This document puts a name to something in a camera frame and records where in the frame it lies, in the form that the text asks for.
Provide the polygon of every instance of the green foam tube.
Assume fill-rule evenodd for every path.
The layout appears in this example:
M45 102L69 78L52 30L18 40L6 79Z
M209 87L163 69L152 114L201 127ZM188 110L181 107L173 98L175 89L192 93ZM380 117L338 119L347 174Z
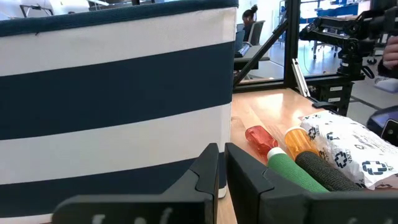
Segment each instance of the green foam tube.
M282 177L311 192L329 192L308 173L299 167L281 148L275 147L268 152L268 167Z

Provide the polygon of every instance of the black foam grip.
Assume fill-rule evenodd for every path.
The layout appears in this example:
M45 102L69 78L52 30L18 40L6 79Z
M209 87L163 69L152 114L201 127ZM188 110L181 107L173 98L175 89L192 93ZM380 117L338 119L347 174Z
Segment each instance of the black foam grip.
M361 190L343 173L329 165L313 152L302 152L296 157L296 164L330 191Z

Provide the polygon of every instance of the navy and white stripe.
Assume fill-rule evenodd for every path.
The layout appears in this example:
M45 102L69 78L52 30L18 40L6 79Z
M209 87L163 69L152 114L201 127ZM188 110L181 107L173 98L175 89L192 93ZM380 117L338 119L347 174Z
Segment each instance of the navy and white stripe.
M42 222L76 194L158 194L208 143L223 154L235 6L0 22L0 223Z

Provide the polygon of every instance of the printed plastic bag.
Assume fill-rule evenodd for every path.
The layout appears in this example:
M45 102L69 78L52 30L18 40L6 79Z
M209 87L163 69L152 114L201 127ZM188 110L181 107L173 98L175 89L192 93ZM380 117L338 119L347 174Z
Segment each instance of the printed plastic bag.
M352 119L322 111L303 118L320 157L360 187L398 188L398 148Z

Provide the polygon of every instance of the desk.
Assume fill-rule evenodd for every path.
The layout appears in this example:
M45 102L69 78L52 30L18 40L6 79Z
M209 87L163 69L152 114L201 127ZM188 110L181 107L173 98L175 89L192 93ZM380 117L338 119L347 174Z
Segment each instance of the desk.
M321 110L312 107L310 100L290 89L234 94L232 97L231 142L265 164L265 160L246 141L244 132L247 128L255 125L263 126L285 150L284 133L286 130L299 125L299 117L319 111ZM229 191L225 198L218 201L217 219L219 224L236 223Z
M242 70L243 67L254 57L254 55L260 50L261 47L261 45L252 46L243 57L234 58L234 70ZM260 62L269 60L269 57L262 56Z

